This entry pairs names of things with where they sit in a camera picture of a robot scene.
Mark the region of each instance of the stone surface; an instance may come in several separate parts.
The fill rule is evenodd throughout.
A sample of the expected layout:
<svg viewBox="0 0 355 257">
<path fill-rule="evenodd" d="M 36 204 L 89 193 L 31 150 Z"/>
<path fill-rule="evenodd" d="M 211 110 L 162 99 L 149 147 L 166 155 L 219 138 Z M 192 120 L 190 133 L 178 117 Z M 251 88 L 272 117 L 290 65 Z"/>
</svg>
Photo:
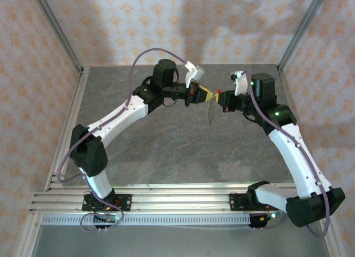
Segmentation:
<svg viewBox="0 0 355 257">
<path fill-rule="evenodd" d="M 272 74 L 278 103 L 287 103 L 275 65 L 204 65 L 200 83 L 215 92 L 233 89 L 230 73 L 251 68 Z M 77 123 L 88 125 L 120 106 L 128 96 L 130 67 L 96 67 L 90 71 Z M 186 69 L 178 66 L 183 82 Z M 133 89 L 153 73 L 153 66 L 137 66 Z M 214 105 L 212 126 L 207 103 L 159 107 L 138 120 L 107 148 L 107 175 L 113 185 L 159 183 L 250 182 L 292 180 L 280 153 L 263 130 L 240 112 L 223 113 Z M 66 177 L 77 173 L 69 161 Z M 70 185 L 84 184 L 81 179 Z"/>
</svg>

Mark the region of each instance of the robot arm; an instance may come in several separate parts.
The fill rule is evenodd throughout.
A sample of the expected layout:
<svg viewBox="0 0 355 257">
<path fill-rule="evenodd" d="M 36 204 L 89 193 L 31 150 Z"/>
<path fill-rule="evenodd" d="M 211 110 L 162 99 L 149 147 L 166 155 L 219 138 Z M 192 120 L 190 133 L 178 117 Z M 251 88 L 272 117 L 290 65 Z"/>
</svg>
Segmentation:
<svg viewBox="0 0 355 257">
<path fill-rule="evenodd" d="M 274 79 L 268 74 L 252 75 L 253 94 L 264 115 L 294 137 L 298 141 L 296 146 L 257 112 L 250 95 L 246 93 L 248 83 L 245 74 L 235 72 L 231 78 L 236 85 L 236 90 L 218 94 L 216 101 L 223 107 L 224 112 L 241 111 L 246 119 L 263 128 L 265 134 L 280 151 L 297 189 L 297 193 L 292 193 L 268 182 L 256 183 L 249 187 L 249 203 L 268 204 L 285 211 L 294 225 L 301 227 L 325 217 L 324 198 L 320 189 L 320 185 L 322 185 L 328 196 L 330 214 L 333 214 L 345 199 L 344 192 L 341 188 L 332 188 L 330 182 L 319 170 L 302 139 L 296 118 L 290 108 L 276 103 Z M 316 180 L 311 167 L 298 148 L 299 146 L 305 150 L 311 160 L 319 181 Z"/>
<path fill-rule="evenodd" d="M 186 64 L 186 67 L 189 72 L 186 75 L 185 83 L 173 82 L 174 73 L 178 73 L 176 64 L 168 59 L 160 60 L 154 67 L 153 75 L 147 77 L 142 85 L 133 91 L 127 107 L 125 107 L 126 103 L 123 103 L 95 123 L 87 127 L 79 124 L 73 129 L 70 147 L 88 132 L 99 127 L 125 108 L 120 117 L 88 136 L 70 155 L 79 169 L 86 174 L 88 182 L 99 198 L 112 203 L 111 197 L 114 195 L 114 190 L 105 172 L 105 167 L 108 164 L 105 149 L 117 135 L 138 119 L 145 117 L 164 104 L 165 98 L 183 99 L 185 105 L 189 106 L 190 103 L 202 103 L 213 97 L 213 93 L 208 89 L 191 81 L 192 79 L 198 80 L 203 75 L 202 68 L 195 67 L 190 62 Z"/>
</svg>

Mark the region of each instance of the cable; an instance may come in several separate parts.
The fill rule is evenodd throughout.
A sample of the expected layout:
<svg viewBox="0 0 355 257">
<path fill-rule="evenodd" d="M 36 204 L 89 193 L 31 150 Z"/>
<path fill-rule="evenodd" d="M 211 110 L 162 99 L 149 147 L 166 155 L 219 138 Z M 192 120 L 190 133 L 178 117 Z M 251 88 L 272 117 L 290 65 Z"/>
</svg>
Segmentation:
<svg viewBox="0 0 355 257">
<path fill-rule="evenodd" d="M 152 76 L 150 75 L 146 79 L 143 80 L 142 85 L 146 85 L 149 80 L 151 80 Z"/>
<path fill-rule="evenodd" d="M 256 102 L 256 99 L 254 97 L 254 93 L 253 93 L 253 90 L 252 90 L 252 87 L 251 87 L 251 70 L 248 69 L 246 71 L 246 78 L 247 78 L 247 81 L 248 81 L 248 92 L 250 93 L 250 97 L 251 97 L 251 100 L 253 102 L 253 105 L 255 107 L 255 109 L 257 110 L 258 114 L 270 125 L 272 125 L 275 129 L 277 129 L 278 131 L 280 131 L 283 135 L 285 135 L 286 137 L 288 137 L 294 144 L 295 146 L 297 147 L 299 145 L 299 150 L 301 151 L 301 153 L 303 154 L 307 164 L 310 166 L 311 170 L 312 170 L 312 173 L 316 179 L 316 182 L 320 182 L 320 178 L 318 176 L 318 173 L 316 171 L 316 168 L 314 167 L 310 157 L 308 156 L 308 154 L 306 153 L 306 151 L 302 148 L 302 146 L 300 145 L 300 143 L 298 143 L 298 141 L 293 137 L 291 136 L 288 132 L 286 132 L 285 130 L 283 130 L 279 125 L 276 125 L 274 122 L 272 122 L 270 119 L 268 119 L 264 113 L 261 111 L 261 109 L 259 108 L 257 102 Z M 316 234 L 308 225 L 307 225 L 307 229 L 313 234 L 315 235 L 316 237 L 318 238 L 321 238 L 323 239 L 327 232 L 328 232 L 328 229 L 329 229 L 329 224 L 330 224 L 330 207 L 329 207 L 329 200 L 328 200 L 328 196 L 327 196 L 327 193 L 326 193 L 326 190 L 324 189 L 323 185 L 319 185 L 319 188 L 321 190 L 321 193 L 323 195 L 323 198 L 324 198 L 324 203 L 325 203 L 325 207 L 326 207 L 326 223 L 324 225 L 324 230 L 323 232 L 318 235 Z"/>
<path fill-rule="evenodd" d="M 111 118 L 109 118 L 108 120 L 106 120 L 105 122 L 103 122 L 101 125 L 99 125 L 98 127 L 94 128 L 93 130 L 89 131 L 87 134 L 85 134 L 80 140 L 78 140 L 72 147 L 70 147 L 70 149 L 68 150 L 68 152 L 65 154 L 63 160 L 61 161 L 61 163 L 59 164 L 59 167 L 57 169 L 57 174 L 56 174 L 56 177 L 57 177 L 57 181 L 59 183 L 66 183 L 74 178 L 77 178 L 77 177 L 83 177 L 86 185 L 88 186 L 90 192 L 94 195 L 94 197 L 96 198 L 96 200 L 98 200 L 99 202 L 101 202 L 102 204 L 105 204 L 111 208 L 114 208 L 116 210 L 118 210 L 120 213 L 121 213 L 121 218 L 112 226 L 108 227 L 108 228 L 105 228 L 106 231 L 109 230 L 109 229 L 112 229 L 114 227 L 116 227 L 122 220 L 123 220 L 123 217 L 124 217 L 124 213 L 123 211 L 113 205 L 113 204 L 110 204 L 110 203 L 107 203 L 105 202 L 103 199 L 99 198 L 97 193 L 93 190 L 93 188 L 91 187 L 90 183 L 88 182 L 87 180 L 87 176 L 84 174 L 84 173 L 81 173 L 81 174 L 77 174 L 71 178 L 68 178 L 66 180 L 61 180 L 60 178 L 60 174 L 62 172 L 62 169 L 65 165 L 65 162 L 68 160 L 69 156 L 71 155 L 71 153 L 74 151 L 74 149 L 80 144 L 82 143 L 83 141 L 85 141 L 87 139 L 88 136 L 92 135 L 94 132 L 96 132 L 97 130 L 99 130 L 100 128 L 104 127 L 105 125 L 109 124 L 111 121 L 113 121 L 114 119 L 116 119 L 117 117 L 119 117 L 121 114 L 123 114 L 123 112 L 126 110 L 126 108 L 128 107 L 130 101 L 131 101 L 131 96 L 132 96 L 132 75 L 133 75 L 133 69 L 137 63 L 137 61 L 139 60 L 139 58 L 141 56 L 143 56 L 144 54 L 148 53 L 148 52 L 151 52 L 151 51 L 161 51 L 161 52 L 165 52 L 165 53 L 168 53 L 170 54 L 171 56 L 175 57 L 176 59 L 180 60 L 181 62 L 183 62 L 184 64 L 187 63 L 187 61 L 183 60 L 182 58 L 180 58 L 179 56 L 177 56 L 176 54 L 168 51 L 168 50 L 165 50 L 165 49 L 162 49 L 162 48 L 150 48 L 150 49 L 147 49 L 143 52 L 141 52 L 137 57 L 136 59 L 133 61 L 133 64 L 131 66 L 131 70 L 129 72 L 129 78 L 128 78 L 128 92 L 129 92 L 129 95 L 128 95 L 128 99 L 125 103 L 125 106 L 123 106 L 123 108 L 114 116 L 112 116 Z M 100 232 L 100 229 L 99 230 L 87 230 L 87 229 L 84 229 L 83 227 L 83 220 L 85 217 L 89 216 L 89 215 L 98 215 L 98 216 L 103 216 L 102 214 L 96 214 L 96 213 L 89 213 L 89 214 L 85 214 L 82 219 L 80 220 L 80 227 L 82 228 L 82 230 L 84 232 L 87 232 L 87 233 L 93 233 L 93 232 Z"/>
<path fill-rule="evenodd" d="M 243 116 L 245 117 L 245 119 L 249 120 L 250 122 L 256 123 L 255 120 L 249 118 L 245 113 L 243 113 Z"/>
<path fill-rule="evenodd" d="M 264 229 L 272 229 L 272 228 L 275 228 L 277 226 L 280 226 L 282 225 L 286 220 L 288 219 L 287 217 L 287 214 L 283 214 L 283 218 L 281 219 L 280 222 L 278 222 L 277 224 L 275 225 L 271 225 L 271 226 L 266 226 L 264 228 L 250 228 L 250 227 L 246 227 L 246 226 L 234 226 L 234 227 L 231 227 L 231 228 L 211 228 L 211 227 L 203 227 L 203 226 L 186 226 L 186 225 L 161 225 L 161 226 L 167 226 L 167 227 L 171 227 L 171 228 L 185 228 L 185 229 L 205 229 L 205 230 L 234 230 L 234 229 L 238 229 L 238 230 L 245 230 L 245 229 L 248 229 L 248 230 L 260 230 L 260 231 L 263 231 Z"/>
<path fill-rule="evenodd" d="M 179 82 L 179 71 L 178 71 L 178 69 L 175 67 L 174 68 L 174 72 L 176 73 L 176 81 L 174 82 L 174 83 L 177 83 L 177 82 Z M 173 104 L 171 104 L 171 105 L 166 105 L 165 103 L 163 103 L 163 105 L 165 106 L 165 107 L 172 107 L 175 103 L 173 103 Z"/>
</svg>

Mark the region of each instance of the gray floor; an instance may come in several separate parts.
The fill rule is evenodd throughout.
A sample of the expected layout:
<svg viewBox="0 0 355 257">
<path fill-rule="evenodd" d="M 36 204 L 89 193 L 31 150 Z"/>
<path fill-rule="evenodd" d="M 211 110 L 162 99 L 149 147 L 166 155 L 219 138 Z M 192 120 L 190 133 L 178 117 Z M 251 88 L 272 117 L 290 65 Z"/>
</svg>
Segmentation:
<svg viewBox="0 0 355 257">
<path fill-rule="evenodd" d="M 319 224 L 312 227 L 320 233 Z M 171 226 L 120 226 L 97 234 L 79 226 L 41 226 L 33 257 L 327 257 L 324 240 L 290 221 L 264 231 Z"/>
<path fill-rule="evenodd" d="M 186 69 L 178 66 L 180 80 Z M 200 83 L 215 92 L 234 86 L 230 73 L 251 68 L 276 80 L 279 103 L 287 103 L 275 65 L 204 65 Z M 90 71 L 77 123 L 97 121 L 127 98 L 130 67 L 96 67 Z M 133 89 L 153 72 L 153 66 L 137 66 Z M 185 107 L 178 101 L 160 107 L 115 138 L 106 152 L 107 174 L 112 184 L 250 182 L 292 180 L 286 165 L 263 130 L 240 112 L 223 113 L 214 106 L 212 126 L 205 119 L 206 104 Z M 69 162 L 66 177 L 76 174 Z M 81 179 L 69 185 L 84 184 Z"/>
</svg>

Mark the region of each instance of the wall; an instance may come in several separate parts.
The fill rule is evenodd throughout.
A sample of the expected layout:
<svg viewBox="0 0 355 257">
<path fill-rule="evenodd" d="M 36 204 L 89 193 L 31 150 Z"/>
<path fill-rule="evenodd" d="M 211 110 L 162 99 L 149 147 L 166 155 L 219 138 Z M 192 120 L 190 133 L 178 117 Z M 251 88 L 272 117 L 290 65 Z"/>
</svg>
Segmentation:
<svg viewBox="0 0 355 257">
<path fill-rule="evenodd" d="M 34 0 L 0 0 L 0 255 L 43 191 L 78 75 Z"/>
<path fill-rule="evenodd" d="M 346 200 L 336 214 L 355 253 L 355 0 L 325 0 L 285 71 L 305 141 Z"/>
<path fill-rule="evenodd" d="M 278 63 L 311 0 L 48 0 L 82 65 Z M 140 64 L 155 64 L 150 53 Z"/>
</svg>

